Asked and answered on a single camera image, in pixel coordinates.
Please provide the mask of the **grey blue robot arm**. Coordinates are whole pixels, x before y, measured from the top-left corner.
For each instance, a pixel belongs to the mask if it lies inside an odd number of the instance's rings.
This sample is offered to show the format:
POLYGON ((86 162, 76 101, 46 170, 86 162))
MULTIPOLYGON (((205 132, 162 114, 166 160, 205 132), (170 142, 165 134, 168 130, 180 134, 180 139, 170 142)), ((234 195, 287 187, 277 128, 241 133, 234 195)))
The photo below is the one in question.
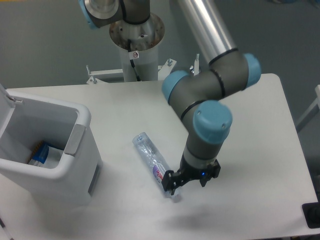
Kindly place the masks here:
MULTIPOLYGON (((184 70, 170 73, 162 93, 188 132, 177 171, 162 179, 166 192, 198 180, 202 186, 218 177, 217 155, 230 132, 232 114, 220 100, 256 84, 261 65, 250 53, 242 54, 212 0, 179 0, 191 31, 209 69, 194 75, 184 70)), ((148 0, 81 0, 82 13, 92 28, 109 26, 113 42, 124 49, 124 59, 135 81, 143 81, 138 59, 159 42, 160 29, 148 0)))

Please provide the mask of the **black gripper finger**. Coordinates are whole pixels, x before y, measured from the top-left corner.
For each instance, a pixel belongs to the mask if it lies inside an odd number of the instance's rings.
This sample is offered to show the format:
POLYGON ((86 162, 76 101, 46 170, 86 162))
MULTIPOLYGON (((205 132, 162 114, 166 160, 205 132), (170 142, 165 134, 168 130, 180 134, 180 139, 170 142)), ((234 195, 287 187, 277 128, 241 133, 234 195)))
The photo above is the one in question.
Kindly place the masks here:
POLYGON ((201 178, 199 180, 201 186, 205 187, 208 181, 217 178, 220 174, 220 170, 221 166, 217 159, 214 162, 209 163, 201 172, 201 178))
POLYGON ((162 179, 162 186, 165 192, 169 192, 170 195, 174 195, 176 189, 183 186, 183 179, 180 172, 174 172, 173 170, 167 170, 164 173, 162 179))

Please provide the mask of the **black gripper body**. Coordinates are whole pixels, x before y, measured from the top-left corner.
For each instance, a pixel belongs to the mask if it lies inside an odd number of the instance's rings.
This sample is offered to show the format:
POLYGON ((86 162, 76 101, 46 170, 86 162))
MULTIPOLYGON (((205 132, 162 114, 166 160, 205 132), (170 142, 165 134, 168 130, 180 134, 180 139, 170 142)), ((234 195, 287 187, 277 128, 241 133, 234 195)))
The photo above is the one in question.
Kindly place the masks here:
POLYGON ((181 177, 183 179, 183 185, 190 181, 199 180, 201 179, 201 174, 204 169, 206 169, 207 166, 205 166, 203 169, 198 169, 190 164, 187 163, 187 161, 182 158, 180 161, 180 167, 177 172, 180 172, 181 177))

